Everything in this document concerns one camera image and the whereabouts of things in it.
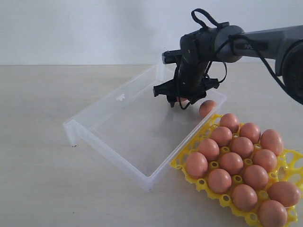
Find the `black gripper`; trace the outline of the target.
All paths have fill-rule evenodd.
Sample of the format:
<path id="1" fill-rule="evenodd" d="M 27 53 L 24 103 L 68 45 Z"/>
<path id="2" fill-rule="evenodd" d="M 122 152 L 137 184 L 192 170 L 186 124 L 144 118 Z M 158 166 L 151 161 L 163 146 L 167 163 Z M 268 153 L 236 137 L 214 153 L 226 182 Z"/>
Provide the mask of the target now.
<path id="1" fill-rule="evenodd" d="M 181 79 L 171 79 L 165 83 L 153 87 L 155 97 L 165 95 L 170 107 L 174 107 L 177 97 L 188 99 L 191 105 L 206 97 L 206 92 L 212 88 L 218 88 L 218 79 L 202 78 L 197 84 L 191 84 Z"/>

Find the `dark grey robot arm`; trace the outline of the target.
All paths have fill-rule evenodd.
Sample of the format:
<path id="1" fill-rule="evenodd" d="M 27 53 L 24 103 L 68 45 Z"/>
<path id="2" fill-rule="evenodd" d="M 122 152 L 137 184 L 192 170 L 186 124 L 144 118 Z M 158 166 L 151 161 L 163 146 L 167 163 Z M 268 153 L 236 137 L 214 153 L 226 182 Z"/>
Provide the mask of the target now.
<path id="1" fill-rule="evenodd" d="M 213 62 L 234 63 L 242 57 L 259 58 L 265 65 L 274 60 L 269 73 L 293 100 L 302 103 L 302 26 L 244 32 L 239 26 L 223 25 L 186 34 L 178 50 L 162 54 L 163 63 L 174 63 L 176 69 L 173 79 L 155 86 L 153 94 L 165 95 L 170 105 L 181 98 L 194 104 L 221 83 L 208 75 Z"/>

